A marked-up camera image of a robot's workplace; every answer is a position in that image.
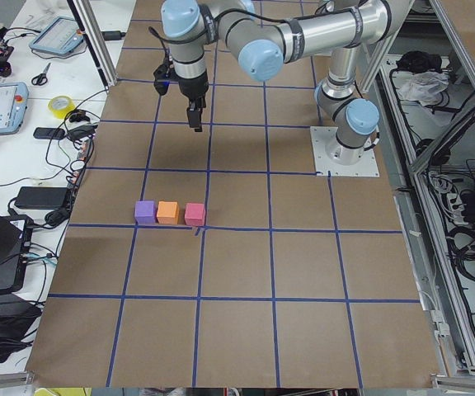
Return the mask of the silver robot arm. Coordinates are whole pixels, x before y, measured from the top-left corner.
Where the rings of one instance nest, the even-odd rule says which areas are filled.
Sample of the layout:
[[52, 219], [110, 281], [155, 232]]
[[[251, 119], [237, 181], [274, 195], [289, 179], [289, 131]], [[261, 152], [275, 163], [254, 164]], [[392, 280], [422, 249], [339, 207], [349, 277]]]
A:
[[353, 96], [360, 46], [398, 32], [411, 7], [407, 1], [322, 1], [311, 15], [272, 19], [257, 15], [250, 1], [165, 1], [159, 38], [165, 56], [153, 73], [154, 88], [164, 96], [169, 83], [178, 83], [188, 100], [189, 126], [200, 132], [209, 89], [206, 45], [221, 40], [257, 82], [330, 50], [330, 68], [315, 90], [316, 103], [337, 125], [326, 153], [334, 163], [354, 165], [370, 149], [379, 122], [376, 105]]

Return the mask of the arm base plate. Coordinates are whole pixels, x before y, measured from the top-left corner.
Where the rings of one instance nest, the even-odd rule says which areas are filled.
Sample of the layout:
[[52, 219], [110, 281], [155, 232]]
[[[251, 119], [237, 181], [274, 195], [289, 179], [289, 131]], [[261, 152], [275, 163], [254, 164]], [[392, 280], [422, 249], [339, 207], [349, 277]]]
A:
[[315, 173], [324, 177], [379, 177], [374, 150], [367, 138], [362, 148], [346, 148], [336, 139], [337, 127], [311, 126]]

